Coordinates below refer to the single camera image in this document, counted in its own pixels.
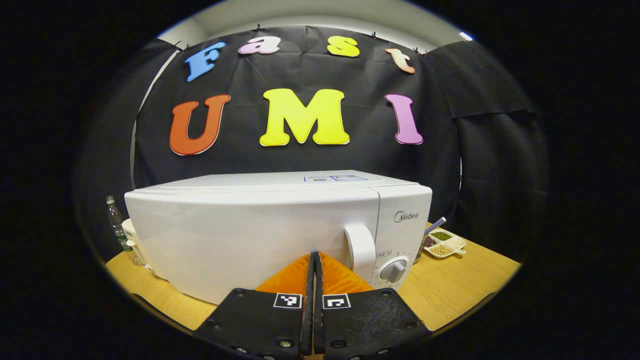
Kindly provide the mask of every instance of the table surface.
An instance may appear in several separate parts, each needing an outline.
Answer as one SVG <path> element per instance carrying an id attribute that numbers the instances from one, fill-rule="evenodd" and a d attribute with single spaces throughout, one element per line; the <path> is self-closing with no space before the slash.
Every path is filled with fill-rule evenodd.
<path id="1" fill-rule="evenodd" d="M 423 250 L 398 289 L 398 294 L 432 331 L 456 319 L 489 293 L 500 290 L 520 266 L 469 240 L 464 250 L 467 251 L 464 255 L 442 259 Z M 214 304 L 179 292 L 144 266 L 135 266 L 124 252 L 109 260 L 106 267 L 128 292 L 142 296 L 191 330 L 197 329 L 216 309 Z M 307 357 L 320 358 L 320 355 Z"/>

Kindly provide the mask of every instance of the yellow letter m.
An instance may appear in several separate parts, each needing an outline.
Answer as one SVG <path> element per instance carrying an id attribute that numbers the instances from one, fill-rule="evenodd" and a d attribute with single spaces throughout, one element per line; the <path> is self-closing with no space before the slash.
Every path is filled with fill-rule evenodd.
<path id="1" fill-rule="evenodd" d="M 318 121 L 318 130 L 313 135 L 315 143 L 321 145 L 344 145 L 349 143 L 349 135 L 342 126 L 340 100 L 344 94 L 338 90 L 318 90 L 305 107 L 291 89 L 272 89 L 264 93 L 269 100 L 267 132 L 260 137 L 262 146 L 287 145 L 289 135 L 284 133 L 287 121 L 293 136 L 299 143 L 309 137 L 311 128 Z"/>

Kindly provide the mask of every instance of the plastic water bottle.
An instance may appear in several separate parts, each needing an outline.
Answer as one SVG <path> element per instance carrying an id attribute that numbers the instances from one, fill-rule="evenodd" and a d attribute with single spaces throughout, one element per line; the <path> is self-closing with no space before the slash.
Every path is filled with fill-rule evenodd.
<path id="1" fill-rule="evenodd" d="M 143 264 L 142 261 L 140 261 L 136 253 L 133 252 L 133 248 L 127 245 L 127 235 L 125 235 L 122 229 L 122 215 L 111 195 L 107 196 L 107 211 L 109 212 L 109 223 L 111 224 L 116 239 L 118 239 L 120 246 L 122 246 L 122 250 L 125 251 L 135 265 L 141 266 Z"/>

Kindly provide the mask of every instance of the microwave handle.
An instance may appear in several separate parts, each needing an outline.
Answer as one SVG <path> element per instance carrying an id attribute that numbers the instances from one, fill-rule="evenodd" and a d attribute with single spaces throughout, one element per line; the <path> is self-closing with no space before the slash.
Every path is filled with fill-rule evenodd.
<path id="1" fill-rule="evenodd" d="M 352 271 L 369 282 L 376 263 L 376 245 L 371 232 L 363 224 L 354 224 L 345 226 L 344 233 L 349 243 Z"/>

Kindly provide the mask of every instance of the white microwave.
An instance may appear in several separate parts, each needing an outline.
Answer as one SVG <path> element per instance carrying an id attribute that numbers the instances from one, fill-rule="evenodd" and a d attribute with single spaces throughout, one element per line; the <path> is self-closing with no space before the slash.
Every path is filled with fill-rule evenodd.
<path id="1" fill-rule="evenodd" d="M 373 288 L 406 279 L 432 191 L 354 170 L 223 174 L 127 192 L 143 261 L 180 292 L 219 304 L 314 251 Z"/>

